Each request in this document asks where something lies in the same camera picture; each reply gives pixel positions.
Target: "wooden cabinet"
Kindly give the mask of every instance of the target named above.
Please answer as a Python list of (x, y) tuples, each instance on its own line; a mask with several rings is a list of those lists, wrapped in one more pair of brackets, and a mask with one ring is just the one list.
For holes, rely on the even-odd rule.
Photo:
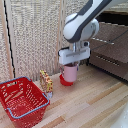
[(101, 22), (98, 35), (90, 40), (90, 48), (91, 64), (128, 80), (128, 26)]

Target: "pink cup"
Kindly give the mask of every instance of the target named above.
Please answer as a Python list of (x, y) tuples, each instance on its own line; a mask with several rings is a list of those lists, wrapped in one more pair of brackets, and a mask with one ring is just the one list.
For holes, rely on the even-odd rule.
[(60, 71), (65, 81), (74, 82), (77, 79), (77, 68), (78, 66), (73, 66), (72, 64), (68, 64), (64, 66), (64, 71), (60, 67)]

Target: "red plastic basket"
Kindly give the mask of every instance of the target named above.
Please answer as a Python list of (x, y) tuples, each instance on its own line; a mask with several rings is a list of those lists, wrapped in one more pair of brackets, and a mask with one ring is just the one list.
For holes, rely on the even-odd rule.
[(27, 77), (0, 83), (0, 101), (16, 128), (31, 128), (39, 123), (50, 104)]

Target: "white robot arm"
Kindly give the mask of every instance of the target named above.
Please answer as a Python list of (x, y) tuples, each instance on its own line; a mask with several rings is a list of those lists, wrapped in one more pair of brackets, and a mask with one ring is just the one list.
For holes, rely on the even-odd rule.
[(89, 0), (78, 13), (66, 17), (63, 34), (71, 47), (59, 51), (59, 63), (66, 65), (89, 58), (89, 42), (85, 41), (99, 31), (99, 23), (94, 18), (104, 10), (126, 1), (128, 0)]

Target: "black cable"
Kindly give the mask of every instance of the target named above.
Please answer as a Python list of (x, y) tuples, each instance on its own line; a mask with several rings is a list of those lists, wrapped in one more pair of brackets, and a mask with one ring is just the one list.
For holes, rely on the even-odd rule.
[(107, 44), (111, 44), (113, 41), (117, 40), (118, 38), (120, 38), (121, 36), (123, 36), (123, 35), (124, 35), (125, 33), (127, 33), (127, 32), (128, 32), (128, 29), (127, 29), (125, 32), (123, 32), (121, 35), (119, 35), (119, 36), (117, 36), (116, 38), (114, 38), (113, 40), (111, 40), (110, 42), (107, 42), (107, 43), (102, 44), (102, 45), (100, 45), (100, 46), (98, 46), (98, 47), (95, 47), (95, 48), (91, 49), (91, 51), (93, 51), (93, 50), (95, 50), (95, 49), (97, 49), (97, 48), (103, 47), (103, 46), (105, 46), (105, 45), (107, 45)]
[(6, 3), (4, 1), (4, 8), (5, 8), (5, 15), (6, 15), (6, 22), (7, 22), (7, 29), (8, 29), (8, 37), (9, 37), (9, 44), (10, 44), (10, 53), (11, 53), (11, 59), (12, 59), (12, 67), (13, 67), (13, 75), (15, 78), (15, 66), (14, 66), (14, 59), (13, 59), (13, 54), (12, 54), (12, 45), (11, 45), (11, 38), (10, 38), (10, 33), (9, 33), (9, 23), (8, 23), (8, 16), (7, 16), (7, 7)]

